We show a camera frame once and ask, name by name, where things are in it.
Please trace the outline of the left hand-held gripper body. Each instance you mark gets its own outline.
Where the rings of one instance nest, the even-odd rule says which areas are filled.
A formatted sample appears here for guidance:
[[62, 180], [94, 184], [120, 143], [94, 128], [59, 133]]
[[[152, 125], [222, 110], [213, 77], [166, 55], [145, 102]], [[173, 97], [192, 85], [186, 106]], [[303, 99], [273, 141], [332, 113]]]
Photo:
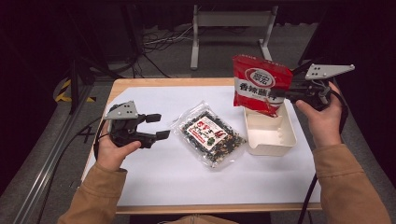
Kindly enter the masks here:
[[117, 147], [124, 147], [138, 141], [144, 147], [145, 138], [137, 131], [137, 126], [144, 121], [144, 115], [139, 115], [134, 101], [113, 105], [105, 115], [108, 121], [106, 135]]

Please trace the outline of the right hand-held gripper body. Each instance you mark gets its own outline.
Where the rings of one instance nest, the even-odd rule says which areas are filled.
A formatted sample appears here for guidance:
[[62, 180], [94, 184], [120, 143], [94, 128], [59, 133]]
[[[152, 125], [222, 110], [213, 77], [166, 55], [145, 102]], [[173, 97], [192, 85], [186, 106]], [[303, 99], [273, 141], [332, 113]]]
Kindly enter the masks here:
[[329, 81], [332, 77], [351, 72], [354, 64], [331, 65], [312, 63], [306, 72], [293, 76], [289, 91], [295, 91], [302, 100], [316, 110], [323, 110], [331, 101], [331, 87]]

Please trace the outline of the white plastic container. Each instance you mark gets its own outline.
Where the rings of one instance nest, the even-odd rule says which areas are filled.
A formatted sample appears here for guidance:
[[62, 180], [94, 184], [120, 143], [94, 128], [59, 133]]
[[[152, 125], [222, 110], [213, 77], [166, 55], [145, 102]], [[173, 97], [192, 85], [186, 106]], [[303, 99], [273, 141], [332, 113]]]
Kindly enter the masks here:
[[247, 152], [255, 156], [286, 155], [297, 145], [297, 137], [290, 118], [292, 105], [285, 100], [272, 118], [246, 108]]

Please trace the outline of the aluminium rail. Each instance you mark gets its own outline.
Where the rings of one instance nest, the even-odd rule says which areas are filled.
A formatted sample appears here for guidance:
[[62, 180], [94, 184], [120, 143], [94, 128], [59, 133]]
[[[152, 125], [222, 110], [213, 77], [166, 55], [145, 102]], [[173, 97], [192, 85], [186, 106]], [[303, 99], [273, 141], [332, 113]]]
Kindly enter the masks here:
[[30, 216], [32, 215], [35, 206], [37, 205], [39, 198], [43, 191], [48, 185], [50, 178], [52, 177], [56, 163], [60, 160], [63, 150], [66, 145], [66, 138], [71, 132], [72, 126], [75, 124], [78, 114], [80, 113], [86, 99], [91, 93], [92, 86], [84, 86], [81, 88], [81, 92], [77, 94], [77, 100], [72, 102], [71, 111], [72, 114], [68, 115], [64, 125], [57, 136], [53, 147], [51, 148], [48, 157], [46, 158], [42, 168], [38, 172], [35, 178], [35, 182], [31, 187], [28, 195], [26, 196], [21, 209], [14, 218], [12, 224], [26, 224]]

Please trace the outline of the red and white seasoning packet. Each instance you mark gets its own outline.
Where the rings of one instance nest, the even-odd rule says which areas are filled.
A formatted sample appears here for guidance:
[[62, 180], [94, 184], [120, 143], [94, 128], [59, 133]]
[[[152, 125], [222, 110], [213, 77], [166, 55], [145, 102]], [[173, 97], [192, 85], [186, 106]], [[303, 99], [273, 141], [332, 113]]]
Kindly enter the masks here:
[[233, 56], [234, 106], [276, 118], [284, 102], [282, 96], [271, 96], [272, 90], [287, 91], [293, 74], [289, 68], [263, 58], [240, 54]]

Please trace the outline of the person's right hand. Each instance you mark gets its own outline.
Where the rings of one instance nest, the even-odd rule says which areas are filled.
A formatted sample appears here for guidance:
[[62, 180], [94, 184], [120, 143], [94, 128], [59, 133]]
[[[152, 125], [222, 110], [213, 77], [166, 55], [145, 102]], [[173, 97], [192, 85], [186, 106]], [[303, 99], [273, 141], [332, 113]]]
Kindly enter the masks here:
[[302, 100], [298, 100], [295, 104], [308, 118], [309, 130], [316, 147], [329, 147], [342, 143], [339, 133], [342, 104], [335, 95], [331, 95], [330, 105], [322, 111], [317, 111]]

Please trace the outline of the black metal stand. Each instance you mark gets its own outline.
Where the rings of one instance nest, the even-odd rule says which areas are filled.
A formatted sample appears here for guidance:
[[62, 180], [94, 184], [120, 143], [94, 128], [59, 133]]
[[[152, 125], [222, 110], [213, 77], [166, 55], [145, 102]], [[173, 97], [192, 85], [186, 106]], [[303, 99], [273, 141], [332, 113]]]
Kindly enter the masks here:
[[78, 83], [82, 81], [83, 86], [86, 87], [91, 86], [95, 81], [92, 67], [100, 74], [113, 79], [121, 78], [121, 75], [109, 69], [88, 10], [82, 5], [66, 5], [64, 13], [64, 25], [68, 26], [68, 31], [64, 32], [64, 38], [69, 42], [68, 55], [70, 56], [69, 77], [72, 97], [70, 114], [73, 115], [85, 101], [85, 98], [80, 98]]

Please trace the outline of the white paper sheet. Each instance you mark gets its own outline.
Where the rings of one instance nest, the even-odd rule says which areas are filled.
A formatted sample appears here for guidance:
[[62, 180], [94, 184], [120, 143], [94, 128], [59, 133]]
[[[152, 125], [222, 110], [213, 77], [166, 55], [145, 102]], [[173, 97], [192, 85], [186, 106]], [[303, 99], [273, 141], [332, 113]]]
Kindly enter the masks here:
[[[155, 123], [142, 123], [139, 131], [169, 129], [183, 112], [201, 102], [236, 129], [247, 133], [242, 107], [233, 106], [233, 87], [134, 87], [114, 99], [134, 101], [138, 112], [159, 113]], [[300, 203], [315, 172], [313, 157], [295, 115], [290, 117], [297, 144], [282, 157], [253, 156], [244, 152], [223, 169], [203, 165], [191, 147], [175, 134], [139, 149], [123, 161], [128, 174], [119, 205], [210, 205]]]

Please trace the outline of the clear bag of dried seaweed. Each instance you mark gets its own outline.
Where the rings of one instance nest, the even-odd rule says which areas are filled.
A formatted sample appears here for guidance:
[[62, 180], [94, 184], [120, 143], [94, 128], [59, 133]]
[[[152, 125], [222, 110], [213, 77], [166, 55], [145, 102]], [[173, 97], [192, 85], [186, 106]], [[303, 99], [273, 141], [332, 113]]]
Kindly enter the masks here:
[[236, 161], [244, 153], [243, 145], [247, 142], [205, 101], [183, 112], [171, 128], [195, 157], [211, 169], [223, 169]]

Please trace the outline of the person's left hand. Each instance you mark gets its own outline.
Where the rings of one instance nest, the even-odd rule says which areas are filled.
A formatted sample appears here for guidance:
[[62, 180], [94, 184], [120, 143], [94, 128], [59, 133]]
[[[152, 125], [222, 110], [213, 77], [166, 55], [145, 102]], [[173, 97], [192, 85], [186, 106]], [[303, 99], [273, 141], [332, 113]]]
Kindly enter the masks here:
[[108, 122], [104, 123], [101, 138], [98, 140], [97, 162], [109, 171], [118, 171], [124, 159], [141, 147], [139, 141], [134, 141], [123, 147], [117, 147], [107, 134]]

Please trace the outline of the yellow and black floor tape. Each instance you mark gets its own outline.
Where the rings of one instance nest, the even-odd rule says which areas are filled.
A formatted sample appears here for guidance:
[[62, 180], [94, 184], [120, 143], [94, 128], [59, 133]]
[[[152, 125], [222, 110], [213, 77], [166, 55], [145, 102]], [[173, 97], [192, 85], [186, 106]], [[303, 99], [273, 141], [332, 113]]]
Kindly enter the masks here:
[[71, 102], [72, 98], [70, 96], [66, 96], [66, 91], [71, 86], [71, 79], [67, 78], [62, 84], [58, 94], [54, 98], [56, 102]]

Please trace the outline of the person's tan clothing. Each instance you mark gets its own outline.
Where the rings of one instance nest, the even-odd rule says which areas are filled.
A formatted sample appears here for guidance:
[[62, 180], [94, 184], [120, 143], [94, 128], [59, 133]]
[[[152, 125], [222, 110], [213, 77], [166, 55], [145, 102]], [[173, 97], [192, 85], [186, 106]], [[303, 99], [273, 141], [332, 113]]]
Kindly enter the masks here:
[[209, 215], [189, 215], [175, 221], [166, 221], [164, 224], [239, 224], [228, 219]]

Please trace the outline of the white metal stand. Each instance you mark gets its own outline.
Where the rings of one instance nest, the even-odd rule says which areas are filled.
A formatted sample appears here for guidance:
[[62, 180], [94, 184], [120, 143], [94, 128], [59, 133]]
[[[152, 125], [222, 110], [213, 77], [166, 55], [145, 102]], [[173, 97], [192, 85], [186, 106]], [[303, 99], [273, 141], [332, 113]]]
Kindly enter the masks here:
[[200, 27], [264, 27], [265, 33], [258, 43], [262, 56], [271, 60], [268, 49], [269, 39], [275, 25], [278, 6], [264, 11], [202, 11], [197, 5], [193, 8], [192, 30], [193, 40], [191, 47], [191, 70], [198, 69], [199, 62], [199, 28]]

